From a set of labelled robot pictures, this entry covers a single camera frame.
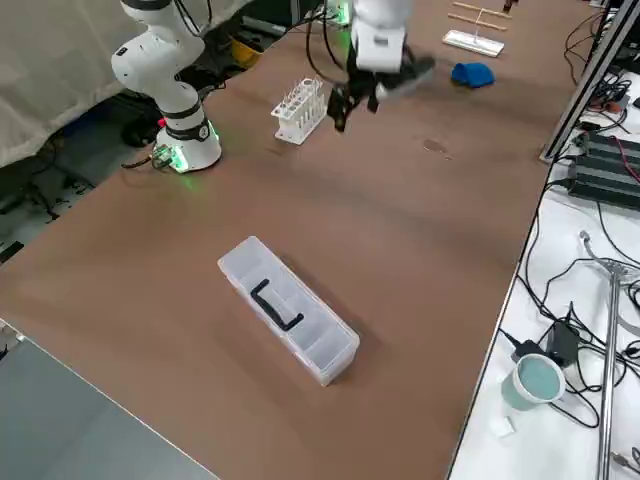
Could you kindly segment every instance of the table surface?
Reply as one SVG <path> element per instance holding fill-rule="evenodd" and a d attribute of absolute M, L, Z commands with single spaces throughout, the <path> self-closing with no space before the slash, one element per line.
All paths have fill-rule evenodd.
<path fill-rule="evenodd" d="M 640 76 L 627 73 L 624 78 L 633 81 L 628 92 L 631 98 L 639 97 Z M 631 133 L 616 128 L 607 134 L 640 143 L 640 109 L 629 106 L 628 112 L 623 126 Z M 590 113 L 586 113 L 583 118 L 603 126 L 611 123 L 601 115 Z M 578 153 L 575 147 L 567 150 L 567 154 L 573 153 Z M 564 178 L 566 174 L 565 166 L 556 165 L 550 179 Z M 640 235 L 640 214 L 606 205 L 603 205 L 602 210 L 607 231 L 618 247 L 627 255 L 640 259 L 640 245 L 637 241 Z M 624 260 L 604 236 L 594 202 L 569 197 L 562 188 L 554 188 L 543 197 L 539 212 L 540 236 L 531 255 L 529 276 L 531 285 L 540 297 L 547 280 L 563 272 L 574 259 L 586 256 L 578 237 L 581 230 L 587 231 L 591 236 L 597 255 Z M 534 229 L 527 242 L 528 248 L 535 235 Z M 519 271 L 521 275 L 524 274 L 522 265 Z M 547 305 L 556 315 L 561 316 L 567 312 L 569 302 L 573 301 L 578 317 L 596 335 L 605 338 L 608 293 L 608 276 L 600 268 L 580 263 L 569 275 L 553 283 Z M 624 292 L 621 295 L 620 312 L 629 323 L 640 326 L 638 313 Z M 523 285 L 514 279 L 498 325 L 519 340 L 537 340 L 549 324 L 549 320 L 538 313 Z M 623 327 L 618 327 L 619 351 L 637 339 Z M 525 413 L 516 413 L 506 407 L 501 398 L 500 383 L 513 369 L 513 362 L 510 360 L 513 346 L 504 335 L 498 335 L 495 340 L 452 468 L 451 480 L 472 477 L 496 480 L 595 478 L 597 430 L 581 427 L 547 407 Z M 587 352 L 581 354 L 580 358 L 587 381 L 598 384 L 604 368 L 602 357 Z M 574 369 L 567 370 L 566 375 L 572 384 L 581 384 Z M 586 397 L 600 412 L 601 395 L 587 393 Z M 638 378 L 628 374 L 614 391 L 612 426 L 612 451 L 622 453 L 627 458 L 630 458 L 632 447 L 640 446 L 638 398 L 640 382 Z M 559 405 L 586 423 L 595 420 L 593 413 L 575 397 L 565 395 Z M 493 425 L 505 416 L 510 418 L 515 433 L 499 438 Z M 610 478 L 635 478 L 632 473 L 613 462 L 611 465 Z"/>
<path fill-rule="evenodd" d="M 269 116 L 311 74 L 290 34 L 207 100 L 218 165 L 114 175 L 3 265 L 0 317 L 224 480 L 442 478 L 572 91 L 557 48 L 589 14 L 524 2 L 504 54 L 482 59 L 497 83 L 468 91 L 449 74 L 479 58 L 441 43 L 464 29 L 449 9 L 415 7 L 431 84 L 301 147 Z M 313 50 L 327 68 L 316 36 Z M 249 235 L 360 334 L 335 384 L 319 387 L 218 270 Z"/>

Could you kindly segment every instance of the black handle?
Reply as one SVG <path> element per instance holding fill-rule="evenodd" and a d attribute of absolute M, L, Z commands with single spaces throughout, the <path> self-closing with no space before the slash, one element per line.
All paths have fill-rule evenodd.
<path fill-rule="evenodd" d="M 278 327 L 280 327 L 280 330 L 282 330 L 283 332 L 288 332 L 289 330 L 291 330 L 293 327 L 295 327 L 297 324 L 299 324 L 302 321 L 302 319 L 304 318 L 304 315 L 299 313 L 289 323 L 284 323 L 280 314 L 276 312 L 276 309 L 273 308 L 269 302 L 267 302 L 264 298 L 260 296 L 260 292 L 264 290 L 264 288 L 267 285 L 269 285 L 269 279 L 265 278 L 263 281 L 261 281 L 258 284 L 256 288 L 251 290 L 251 298 L 253 298 L 253 300 L 258 305 L 260 305 L 260 308 L 262 308 L 264 313 L 269 315 L 269 318 L 273 320 L 275 324 L 278 325 Z"/>

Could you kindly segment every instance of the clear plastic box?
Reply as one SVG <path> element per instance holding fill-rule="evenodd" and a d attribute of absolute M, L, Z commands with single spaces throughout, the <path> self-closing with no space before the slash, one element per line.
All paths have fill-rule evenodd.
<path fill-rule="evenodd" d="M 218 266 L 322 386 L 351 363 L 360 337 L 256 237 Z"/>

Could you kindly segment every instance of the blue sponge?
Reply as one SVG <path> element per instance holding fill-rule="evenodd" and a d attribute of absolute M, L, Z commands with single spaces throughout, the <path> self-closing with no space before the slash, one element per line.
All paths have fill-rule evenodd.
<path fill-rule="evenodd" d="M 484 63 L 458 63 L 453 67 L 451 78 L 471 88 L 491 85 L 496 80 L 491 69 Z"/>

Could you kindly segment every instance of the cup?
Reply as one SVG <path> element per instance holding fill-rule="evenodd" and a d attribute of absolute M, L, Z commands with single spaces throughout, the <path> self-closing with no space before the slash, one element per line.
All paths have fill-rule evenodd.
<path fill-rule="evenodd" d="M 516 410 L 531 410 L 558 400 L 566 389 L 564 374 L 553 360 L 532 353 L 523 356 L 502 381 L 502 396 Z"/>

